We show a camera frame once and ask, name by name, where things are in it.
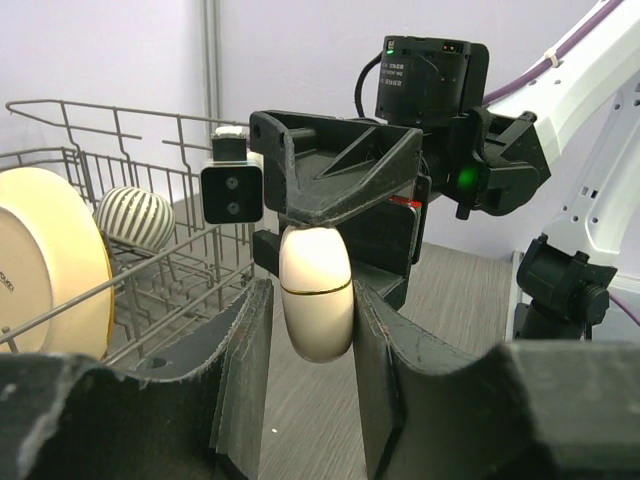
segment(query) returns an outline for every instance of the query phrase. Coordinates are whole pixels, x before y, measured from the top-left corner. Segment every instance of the green led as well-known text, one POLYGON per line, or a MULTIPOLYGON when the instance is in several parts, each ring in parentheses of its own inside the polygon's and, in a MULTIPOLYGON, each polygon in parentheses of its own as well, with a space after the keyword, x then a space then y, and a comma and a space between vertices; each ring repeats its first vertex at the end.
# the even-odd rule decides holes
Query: green led
POLYGON ((465 168, 458 175, 458 188, 460 190, 470 190, 476 183, 478 172, 474 168, 465 168))

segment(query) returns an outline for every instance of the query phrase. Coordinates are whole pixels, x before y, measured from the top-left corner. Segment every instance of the striped bowl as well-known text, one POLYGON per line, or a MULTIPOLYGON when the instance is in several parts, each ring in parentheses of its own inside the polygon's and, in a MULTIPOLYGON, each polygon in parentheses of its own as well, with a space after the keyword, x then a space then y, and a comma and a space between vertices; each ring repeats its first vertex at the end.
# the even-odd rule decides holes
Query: striped bowl
POLYGON ((95 219, 111 240, 152 253, 167 244, 176 226, 169 202, 136 187, 109 190, 98 205, 95 219))

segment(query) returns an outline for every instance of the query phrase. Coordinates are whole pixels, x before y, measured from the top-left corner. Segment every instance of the dish rack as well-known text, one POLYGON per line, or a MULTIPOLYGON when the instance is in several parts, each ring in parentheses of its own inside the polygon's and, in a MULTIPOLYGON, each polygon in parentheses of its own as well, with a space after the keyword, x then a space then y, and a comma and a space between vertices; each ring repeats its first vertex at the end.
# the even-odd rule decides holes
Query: dish rack
POLYGON ((198 198, 203 165, 197 163, 205 162, 211 154, 207 138, 219 125, 246 124, 62 100, 9 102, 6 107, 13 114, 48 126, 39 125, 40 130, 62 132, 61 143, 69 145, 0 154, 0 172, 26 166, 54 170, 76 188, 92 211, 112 188, 142 188, 169 201, 176 214, 176 228, 157 254, 120 244, 102 232, 112 279, 19 329, 9 331, 0 325, 0 344, 8 343, 11 351, 18 353, 14 340, 18 335, 100 291, 114 288, 113 333, 102 361, 116 368, 131 368, 213 318, 254 276, 251 240, 255 225, 207 225, 198 198), (84 121, 75 122, 74 114, 84 121), (97 117, 100 122, 93 122, 97 117), (144 153, 136 158, 132 152, 132 145, 143 140, 133 132, 154 122, 157 128, 151 133, 158 141, 151 150, 157 151, 158 143, 172 148, 172 158, 179 163, 144 163, 138 160, 144 153), (200 142, 187 140, 193 132, 200 142), (173 138, 162 138, 165 135, 173 138), (115 153, 94 153, 86 146, 97 144, 99 148, 105 138, 115 144, 115 153))

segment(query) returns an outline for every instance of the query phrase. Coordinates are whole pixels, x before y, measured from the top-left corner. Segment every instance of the metal dish rack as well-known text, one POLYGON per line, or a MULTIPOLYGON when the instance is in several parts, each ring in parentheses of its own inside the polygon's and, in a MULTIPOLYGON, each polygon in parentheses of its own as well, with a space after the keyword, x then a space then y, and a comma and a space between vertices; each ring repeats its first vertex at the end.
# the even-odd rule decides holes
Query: metal dish rack
POLYGON ((159 254, 119 244, 103 232, 113 278, 18 329, 9 331, 0 325, 0 344, 8 343, 11 351, 17 353, 14 339, 18 335, 100 291, 113 288, 115 325, 103 362, 116 368, 130 368, 189 333, 200 322, 213 318, 254 276, 251 239, 255 226, 204 223, 198 199, 200 168, 194 168, 189 157, 208 156, 211 147, 185 140, 187 122, 202 131, 203 143, 207 132, 218 125, 246 124, 62 100, 10 102, 6 107, 14 114, 62 129, 70 146, 0 154, 0 172, 24 166, 53 169, 77 189, 93 210, 112 188, 144 188, 169 200, 176 212, 176 229, 159 254), (72 113, 78 109, 83 111, 84 118, 94 114, 104 117, 106 113, 109 121, 99 128, 73 123, 72 113), (53 110, 59 120, 45 118, 41 113, 44 110, 49 113, 53 110), (175 147, 180 167, 132 159, 128 146, 131 141, 143 140, 141 135, 125 131, 123 118, 130 120, 132 116, 133 125, 144 125, 151 118, 164 122, 162 131, 172 131, 175 137, 160 142, 175 147), (83 148, 79 137, 87 135, 115 140, 119 154, 92 153, 83 148))

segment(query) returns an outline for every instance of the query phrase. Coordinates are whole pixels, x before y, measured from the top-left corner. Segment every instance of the black cable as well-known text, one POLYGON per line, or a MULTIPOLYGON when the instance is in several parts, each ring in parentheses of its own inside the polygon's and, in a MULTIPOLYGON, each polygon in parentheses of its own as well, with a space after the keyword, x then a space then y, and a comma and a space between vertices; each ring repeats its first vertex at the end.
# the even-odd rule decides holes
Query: black cable
POLYGON ((355 102, 356 102, 356 111, 358 112, 358 117, 365 118, 364 109, 362 108, 362 86, 364 85, 364 81, 367 78, 367 75, 373 67, 378 65, 382 61, 382 52, 376 55, 376 58, 372 59, 369 63, 367 63, 360 75, 358 76, 358 81, 356 82, 356 90, 354 92, 355 102))

